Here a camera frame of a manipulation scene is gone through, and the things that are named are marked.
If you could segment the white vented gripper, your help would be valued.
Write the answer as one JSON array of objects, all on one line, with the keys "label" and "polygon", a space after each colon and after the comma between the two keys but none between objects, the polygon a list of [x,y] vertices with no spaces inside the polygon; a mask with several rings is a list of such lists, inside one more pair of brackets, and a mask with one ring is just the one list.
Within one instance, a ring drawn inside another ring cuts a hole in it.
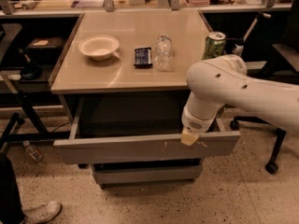
[{"label": "white vented gripper", "polygon": [[181,143],[187,146],[191,146],[195,143],[198,139],[197,133],[207,132],[215,117],[216,115],[213,115],[209,119],[199,119],[192,115],[187,107],[184,107],[181,117],[184,126],[181,133]]}]

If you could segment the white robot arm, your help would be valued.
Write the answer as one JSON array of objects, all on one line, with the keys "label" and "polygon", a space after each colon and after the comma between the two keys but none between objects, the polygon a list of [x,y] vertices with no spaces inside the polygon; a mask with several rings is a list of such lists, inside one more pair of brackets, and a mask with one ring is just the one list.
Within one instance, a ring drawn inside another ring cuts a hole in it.
[{"label": "white robot arm", "polygon": [[190,96],[181,118],[184,145],[197,142],[225,105],[299,134],[299,86],[249,77],[246,64],[237,55],[193,64],[187,71],[186,82]]}]

